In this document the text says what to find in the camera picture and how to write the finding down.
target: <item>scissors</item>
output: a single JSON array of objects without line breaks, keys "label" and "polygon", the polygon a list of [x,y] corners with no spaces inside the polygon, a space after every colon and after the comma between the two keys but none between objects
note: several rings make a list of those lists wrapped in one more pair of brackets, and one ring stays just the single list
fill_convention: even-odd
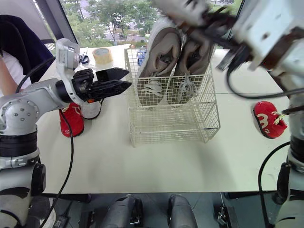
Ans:
[{"label": "scissors", "polygon": [[86,64],[86,63],[90,62],[90,58],[89,58],[89,56],[87,56],[87,50],[88,50],[88,48],[86,48],[86,52],[84,52],[79,57],[79,62],[82,63],[82,64]]}]

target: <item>gray sneaker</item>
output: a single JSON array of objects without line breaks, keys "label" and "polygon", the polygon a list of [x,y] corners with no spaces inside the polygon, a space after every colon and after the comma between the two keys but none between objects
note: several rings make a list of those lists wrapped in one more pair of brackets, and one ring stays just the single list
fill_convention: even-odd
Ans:
[{"label": "gray sneaker", "polygon": [[170,105],[185,104],[197,95],[212,56],[214,45],[206,39],[204,45],[187,40],[175,68],[174,76],[169,81],[167,101]]},{"label": "gray sneaker", "polygon": [[137,73],[137,94],[143,106],[158,105],[181,53],[181,35],[167,18],[154,23],[145,60]]}]

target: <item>shoelace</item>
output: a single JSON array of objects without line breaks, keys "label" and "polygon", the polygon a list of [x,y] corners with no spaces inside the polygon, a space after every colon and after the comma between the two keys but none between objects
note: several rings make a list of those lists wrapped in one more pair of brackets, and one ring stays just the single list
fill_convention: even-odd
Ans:
[{"label": "shoelace", "polygon": [[154,94],[156,96],[162,96],[161,92],[163,91],[162,89],[162,84],[158,81],[156,78],[151,78],[149,79],[148,83],[144,84],[144,89],[146,94]]},{"label": "shoelace", "polygon": [[271,114],[278,115],[278,117],[275,119],[274,124],[279,124],[280,120],[282,120],[286,115],[280,114],[276,111],[273,111]]},{"label": "shoelace", "polygon": [[190,81],[189,76],[185,74],[185,80],[180,84],[178,92],[178,102],[181,102],[183,94],[186,96],[197,96],[197,88],[194,82]]}]

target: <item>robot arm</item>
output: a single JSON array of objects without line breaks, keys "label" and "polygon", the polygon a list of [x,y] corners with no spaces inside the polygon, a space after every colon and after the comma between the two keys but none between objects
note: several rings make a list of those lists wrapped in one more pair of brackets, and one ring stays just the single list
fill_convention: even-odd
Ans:
[{"label": "robot arm", "polygon": [[[288,91],[304,88],[304,1],[246,1],[246,8],[235,21],[221,12],[208,14],[205,1],[154,1],[189,38],[198,43],[209,38],[230,49],[218,66],[220,70],[231,67],[246,52],[243,62],[250,61],[250,70],[258,66],[270,70]],[[195,8],[191,13],[189,4]],[[182,11],[180,17],[172,12],[171,5],[179,7],[174,11]],[[232,39],[223,41],[221,36],[230,28]],[[291,95],[289,101],[291,108],[298,109],[289,115],[292,136],[287,157],[288,192],[276,228],[303,227],[304,223],[304,94]]]},{"label": "robot arm", "polygon": [[69,103],[100,101],[118,95],[131,83],[120,79],[127,70],[112,68],[74,73],[79,47],[67,39],[57,42],[56,78],[30,85],[21,93],[0,98],[0,227],[24,226],[33,196],[45,189],[45,166],[40,163],[36,122],[45,113]]}]

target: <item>blue object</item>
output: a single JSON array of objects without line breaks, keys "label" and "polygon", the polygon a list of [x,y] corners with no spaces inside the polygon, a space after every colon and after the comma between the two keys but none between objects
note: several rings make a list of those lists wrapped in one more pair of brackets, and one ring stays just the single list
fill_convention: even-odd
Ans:
[{"label": "blue object", "polygon": [[141,66],[143,64],[144,58],[146,57],[147,49],[141,48],[137,51],[137,64]]}]

